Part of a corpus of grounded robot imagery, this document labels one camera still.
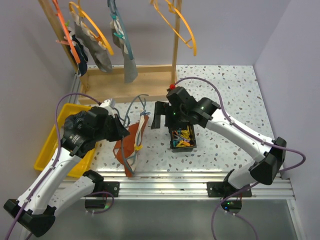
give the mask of wooden rack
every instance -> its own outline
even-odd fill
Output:
[[[64,32],[56,17],[50,0],[38,0],[48,21],[59,41],[64,40]],[[181,12],[182,0],[176,1],[176,9]],[[175,31],[180,32],[180,20],[175,15]],[[138,94],[149,94],[147,101],[161,101],[166,99],[166,89],[176,79],[179,37],[174,35],[172,64],[137,66],[138,76],[132,83],[124,83],[124,68],[114,67],[112,73],[105,73],[98,68],[88,68],[87,73],[80,77],[81,93],[86,93],[99,101],[113,98],[117,103],[130,102]],[[78,70],[77,64],[70,52],[69,46],[61,44],[72,67]],[[79,97],[81,104],[91,104],[93,101],[86,97]]]

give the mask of wooden board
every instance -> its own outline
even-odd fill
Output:
[[[113,98],[117,103],[130,102],[139,94],[149,94],[147,101],[166,100],[167,89],[171,80],[171,65],[138,66],[138,77],[132,83],[124,83],[123,67],[115,67],[112,73],[105,73],[98,68],[89,68],[88,90],[82,90],[99,101]],[[94,103],[86,97],[79,97],[81,104]]]

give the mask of yellow plastic basket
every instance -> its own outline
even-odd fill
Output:
[[[59,129],[63,126],[66,118],[69,115],[77,114],[80,111],[88,111],[90,109],[91,109],[90,106],[66,103],[63,106],[57,119]],[[41,152],[35,161],[34,169],[39,171],[42,171],[43,169],[45,169],[46,165],[49,163],[50,159],[54,155],[57,147],[58,147],[58,138],[56,133],[56,127],[53,126],[53,128],[51,129],[50,135],[46,139],[41,149]],[[74,177],[74,178],[80,178],[85,171],[89,170],[90,164],[95,154],[95,150],[96,148],[89,151],[85,155],[85,157],[76,166],[74,166],[74,168],[71,169],[71,171],[68,173],[68,176]]]

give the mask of red object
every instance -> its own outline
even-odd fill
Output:
[[[169,89],[175,89],[176,88],[176,85],[174,85],[174,84],[171,84],[170,86],[169,86]]]

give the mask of red-brown garment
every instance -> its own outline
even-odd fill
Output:
[[[144,135],[144,130],[146,128],[147,122],[148,122],[149,116],[148,115],[144,115],[144,123],[142,125],[141,128],[141,143],[142,143],[142,139],[143,139],[143,135]],[[124,151],[124,157],[128,158],[130,157],[134,151],[135,151],[135,141],[136,141],[136,134],[138,131],[138,127],[139,127],[139,122],[130,125],[128,128],[128,131],[130,132],[129,136],[126,136],[123,139],[123,151]],[[124,159],[122,156],[122,152],[121,152],[121,140],[117,141],[113,147],[113,154],[115,156],[115,158],[119,161],[119,163],[121,163],[122,165],[124,165],[124,172],[125,175],[127,177],[132,177],[133,174],[129,171],[129,169],[127,169],[126,165],[124,164]]]

